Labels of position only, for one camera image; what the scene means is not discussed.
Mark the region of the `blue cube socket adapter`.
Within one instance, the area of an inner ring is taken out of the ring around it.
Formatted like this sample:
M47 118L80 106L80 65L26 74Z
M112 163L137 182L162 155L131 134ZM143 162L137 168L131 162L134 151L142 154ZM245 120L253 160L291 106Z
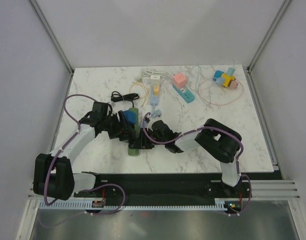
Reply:
M135 112L131 110L125 110L123 111L123 115L128 124L135 125L137 123L137 114Z

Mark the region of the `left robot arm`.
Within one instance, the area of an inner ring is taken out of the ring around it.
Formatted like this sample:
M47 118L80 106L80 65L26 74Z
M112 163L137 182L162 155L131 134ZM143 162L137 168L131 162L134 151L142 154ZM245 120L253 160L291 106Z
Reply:
M129 142L136 136L139 117L133 109L113 113L109 103L95 101L92 110L77 121L77 128L58 148L35 159L33 192L45 199L67 200L73 193L86 191L99 196L103 185L95 173L73 172L73 163L99 134L106 132L110 139Z

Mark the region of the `pink cube socket adapter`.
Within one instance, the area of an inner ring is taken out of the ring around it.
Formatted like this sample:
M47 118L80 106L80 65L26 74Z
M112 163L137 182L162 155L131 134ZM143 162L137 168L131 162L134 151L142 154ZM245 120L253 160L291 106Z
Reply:
M182 72L175 74L172 78L172 84L177 88L181 89L186 86L187 84L187 77Z

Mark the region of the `white charger block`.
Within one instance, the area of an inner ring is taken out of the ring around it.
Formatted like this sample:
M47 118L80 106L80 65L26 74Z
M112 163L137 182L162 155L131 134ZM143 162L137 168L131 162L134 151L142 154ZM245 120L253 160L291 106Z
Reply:
M157 74L152 74L150 77L150 84L153 86L159 86L160 85L160 80L161 76Z

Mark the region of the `yellow charger plug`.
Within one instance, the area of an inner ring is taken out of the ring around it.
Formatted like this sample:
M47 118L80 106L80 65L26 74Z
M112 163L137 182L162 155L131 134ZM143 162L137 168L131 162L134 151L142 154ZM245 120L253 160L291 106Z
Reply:
M153 94L155 96L159 96L159 92L160 92L160 87L158 85L154 85L153 86Z

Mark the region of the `teal power strip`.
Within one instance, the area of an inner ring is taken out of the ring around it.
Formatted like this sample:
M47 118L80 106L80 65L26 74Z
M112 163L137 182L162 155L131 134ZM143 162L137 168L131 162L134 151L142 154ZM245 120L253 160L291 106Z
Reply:
M190 104L195 100L195 96L191 93L191 91L186 87L177 88L174 84L172 85L174 90L183 98L183 100Z

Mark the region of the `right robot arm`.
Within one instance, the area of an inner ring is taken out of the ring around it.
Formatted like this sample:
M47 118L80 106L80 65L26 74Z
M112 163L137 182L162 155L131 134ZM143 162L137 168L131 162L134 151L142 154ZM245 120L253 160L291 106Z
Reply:
M223 193L233 197L240 191L242 174L238 160L244 146L241 135L226 125L209 118L203 126L181 133L171 130L161 119L149 122L145 118L139 132L131 133L128 147L130 150L150 150L157 145L173 154L203 148L220 162Z

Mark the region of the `light blue power strip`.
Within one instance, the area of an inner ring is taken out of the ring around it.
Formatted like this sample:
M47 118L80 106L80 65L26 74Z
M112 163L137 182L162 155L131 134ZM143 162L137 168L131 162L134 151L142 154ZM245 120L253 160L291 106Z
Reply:
M159 96L155 96L153 94L153 87L154 85L151 87L151 93L150 93L150 99L149 99L149 103L151 106L157 106L160 102L160 92L159 92Z

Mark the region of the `green power strip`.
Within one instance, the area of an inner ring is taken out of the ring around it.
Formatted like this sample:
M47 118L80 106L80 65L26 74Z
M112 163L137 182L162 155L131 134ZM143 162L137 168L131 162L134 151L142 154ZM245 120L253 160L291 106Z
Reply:
M134 143L136 139L138 138L140 127L139 127L139 110L136 107L131 107L129 109L132 113L134 113L134 130L131 133L131 137L128 144L128 155L131 157L136 157L139 155L139 149L134 148Z

